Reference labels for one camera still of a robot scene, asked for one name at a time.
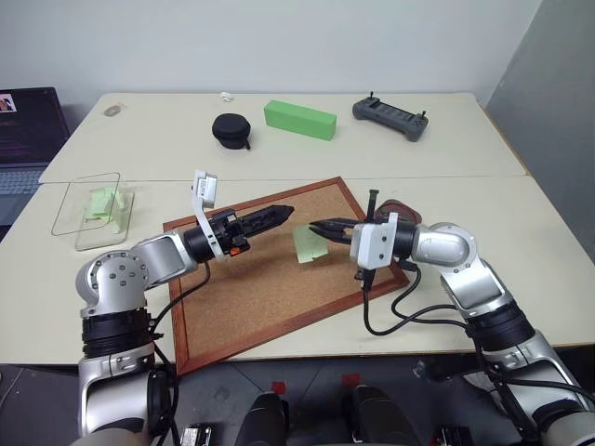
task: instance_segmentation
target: gray wall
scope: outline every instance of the gray wall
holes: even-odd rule
[[[494,92],[541,0],[0,0],[0,88]]]
[[[487,110],[595,261],[595,1],[543,1]]]

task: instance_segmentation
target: laptop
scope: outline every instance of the laptop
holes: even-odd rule
[[[14,223],[69,136],[53,87],[0,90],[0,226]]]

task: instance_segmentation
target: wooden frame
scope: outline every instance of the wooden frame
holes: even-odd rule
[[[236,212],[242,211],[251,207],[276,202],[287,197],[299,195],[305,192],[325,188],[327,186],[337,185],[341,193],[345,197],[345,200],[349,204],[349,207],[353,210],[354,214],[359,219],[365,218],[365,213],[355,198],[351,194],[347,185],[341,177],[335,177],[320,181],[314,184],[303,186],[300,188],[287,190],[284,192],[275,193],[266,197],[258,198],[249,202],[239,203],[233,206],[218,209],[217,211],[211,211],[207,213],[207,216],[212,216],[215,212],[221,212],[225,209],[234,209]],[[187,216],[179,220],[170,221],[164,223],[164,230],[174,230],[176,228],[196,224],[196,218],[194,216]],[[386,294],[395,289],[406,286],[409,281],[403,272],[393,262],[390,266],[390,270],[393,275],[393,279],[379,283],[372,288],[371,297],[377,297],[379,295]],[[180,279],[176,279],[169,283],[169,296],[170,299],[174,299],[182,292],[182,285]],[[207,351],[199,356],[191,357],[189,353],[189,340],[187,338],[187,326],[184,315],[184,303],[180,303],[172,308],[172,323],[174,332],[174,343],[176,351],[176,364],[179,374],[187,374],[200,367],[204,367],[210,363],[221,361],[229,358],[230,356],[241,353],[242,351],[256,347],[274,338],[282,335],[286,335],[299,328],[305,327],[316,321],[320,321],[324,318],[332,316],[340,311],[348,308],[355,307],[362,303],[362,293],[357,292],[351,295],[345,295],[337,300],[334,300],[325,305],[321,305],[317,308],[312,308],[308,311],[302,312],[295,317],[291,317],[287,320],[274,323],[261,330],[258,330],[250,335],[243,337],[241,342],[229,344],[225,348],[215,348]]]

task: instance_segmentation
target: laptop screen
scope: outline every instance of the laptop screen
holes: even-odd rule
[[[0,90],[0,165],[49,163],[68,136],[54,88]]]

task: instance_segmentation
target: laptop keyboard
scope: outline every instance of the laptop keyboard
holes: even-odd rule
[[[43,170],[0,172],[0,195],[35,193]]]

